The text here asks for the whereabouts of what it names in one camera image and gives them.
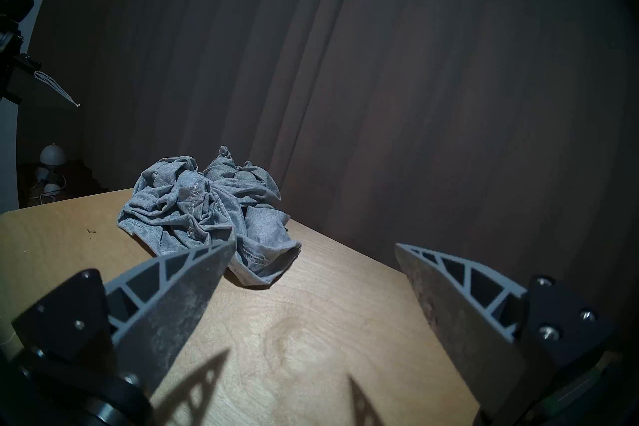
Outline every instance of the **bolt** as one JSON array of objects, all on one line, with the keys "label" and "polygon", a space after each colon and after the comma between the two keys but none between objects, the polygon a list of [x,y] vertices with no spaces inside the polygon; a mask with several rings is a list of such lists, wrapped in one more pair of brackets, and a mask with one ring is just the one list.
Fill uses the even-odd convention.
[{"label": "bolt", "polygon": [[579,313],[579,317],[583,319],[584,321],[590,321],[590,322],[593,322],[597,319],[597,315],[593,313],[593,311],[589,311],[587,309],[584,309],[583,311],[581,311]]},{"label": "bolt", "polygon": [[539,333],[544,340],[559,340],[559,330],[552,326],[542,325],[539,327]]},{"label": "bolt", "polygon": [[550,279],[546,279],[544,277],[539,277],[537,279],[537,283],[541,285],[542,287],[549,287],[553,284],[553,281]]},{"label": "bolt", "polygon": [[124,381],[130,383],[131,385],[140,386],[139,378],[133,373],[124,373],[120,375]]}]

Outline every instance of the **screw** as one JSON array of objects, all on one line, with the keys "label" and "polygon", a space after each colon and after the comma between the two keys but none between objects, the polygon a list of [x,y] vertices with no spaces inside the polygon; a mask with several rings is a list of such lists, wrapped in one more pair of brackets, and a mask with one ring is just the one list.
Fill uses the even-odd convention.
[{"label": "screw", "polygon": [[559,340],[559,331],[552,326],[542,325],[539,327],[539,333],[544,340]]},{"label": "screw", "polygon": [[550,279],[545,279],[544,277],[539,277],[537,279],[537,283],[542,287],[549,287],[553,284],[553,281]]},{"label": "screw", "polygon": [[584,321],[590,321],[590,322],[593,322],[597,319],[597,315],[593,313],[593,311],[589,311],[587,309],[584,309],[583,311],[581,311],[579,313],[579,317],[582,318]]},{"label": "screw", "polygon": [[130,383],[131,385],[140,386],[139,378],[133,373],[124,373],[120,375],[124,381]]},{"label": "screw", "polygon": [[33,352],[34,354],[36,354],[38,357],[44,357],[44,352],[42,352],[39,348],[37,348],[35,345],[33,347],[31,347],[31,352]]}]

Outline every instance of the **desk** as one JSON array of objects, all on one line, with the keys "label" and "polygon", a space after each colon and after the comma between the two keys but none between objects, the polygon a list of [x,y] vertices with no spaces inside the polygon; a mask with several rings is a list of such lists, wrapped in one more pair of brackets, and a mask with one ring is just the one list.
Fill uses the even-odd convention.
[{"label": "desk", "polygon": [[[116,226],[130,196],[122,190],[0,215],[5,353],[20,349],[11,320],[72,274],[95,267],[106,282],[150,257]],[[238,286],[227,271],[153,405],[177,424],[347,425],[352,376],[387,426],[472,424],[478,404],[406,277],[300,223],[288,228],[302,243],[300,257],[269,289]],[[176,393],[216,356],[212,393],[192,392],[194,421],[186,404],[175,406]],[[202,400],[208,407],[198,409]]]}]

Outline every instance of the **white lamp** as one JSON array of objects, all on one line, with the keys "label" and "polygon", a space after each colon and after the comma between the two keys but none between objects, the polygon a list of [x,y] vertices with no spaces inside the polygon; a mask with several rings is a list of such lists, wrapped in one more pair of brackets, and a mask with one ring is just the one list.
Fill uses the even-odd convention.
[{"label": "white lamp", "polygon": [[40,163],[46,166],[46,168],[39,167],[36,170],[36,178],[38,181],[42,180],[49,182],[44,186],[44,194],[55,195],[62,189],[60,185],[55,183],[57,181],[57,175],[54,173],[54,170],[57,166],[62,165],[65,162],[65,152],[55,142],[53,144],[49,144],[40,153]]}]

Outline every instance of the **curtain fold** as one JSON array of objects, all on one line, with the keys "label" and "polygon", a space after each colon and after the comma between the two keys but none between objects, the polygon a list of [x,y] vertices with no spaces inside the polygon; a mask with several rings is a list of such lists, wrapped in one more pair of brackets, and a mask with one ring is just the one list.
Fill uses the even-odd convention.
[{"label": "curtain fold", "polygon": [[636,306],[623,0],[109,0],[95,18],[79,51],[47,43],[51,25],[33,44],[89,66],[74,88],[103,186],[165,156],[205,167],[224,144],[294,219],[390,266],[414,243]]}]

